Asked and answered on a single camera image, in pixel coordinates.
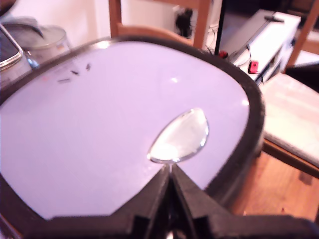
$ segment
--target metal lid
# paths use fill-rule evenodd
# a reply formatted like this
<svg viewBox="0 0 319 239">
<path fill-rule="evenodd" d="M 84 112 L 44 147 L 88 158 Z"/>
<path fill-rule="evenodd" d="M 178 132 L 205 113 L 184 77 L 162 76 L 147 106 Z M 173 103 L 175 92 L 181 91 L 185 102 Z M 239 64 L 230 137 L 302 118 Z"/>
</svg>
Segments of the metal lid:
<svg viewBox="0 0 319 239">
<path fill-rule="evenodd" d="M 24 50 L 50 47 L 66 37 L 66 32 L 59 26 L 42 26 L 39 28 L 43 38 L 31 27 L 21 25 L 7 26 L 8 32 Z"/>
</svg>

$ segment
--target wooden chair frame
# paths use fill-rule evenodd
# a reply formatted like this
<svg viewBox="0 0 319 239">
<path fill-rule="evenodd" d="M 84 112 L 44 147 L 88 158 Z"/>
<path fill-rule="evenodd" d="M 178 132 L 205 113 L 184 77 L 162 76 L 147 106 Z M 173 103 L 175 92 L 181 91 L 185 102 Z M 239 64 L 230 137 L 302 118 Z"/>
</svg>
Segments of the wooden chair frame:
<svg viewBox="0 0 319 239">
<path fill-rule="evenodd" d="M 124 26 L 122 24 L 121 0 L 109 0 L 111 37 L 119 35 L 150 35 L 176 40 L 196 48 L 203 48 L 206 43 L 208 20 L 211 13 L 211 0 L 153 0 L 180 5 L 198 10 L 194 42 L 166 29 L 150 26 Z"/>
<path fill-rule="evenodd" d="M 295 64 L 301 50 L 319 54 L 319 41 L 307 39 L 309 32 L 312 31 L 312 29 L 314 28 L 318 15 L 319 15 L 319 0 L 315 0 L 311 8 L 311 11 L 306 19 L 306 22 L 301 30 L 301 33 L 297 39 L 297 42 L 294 46 L 294 50 L 288 60 L 286 68 L 291 67 Z"/>
</svg>

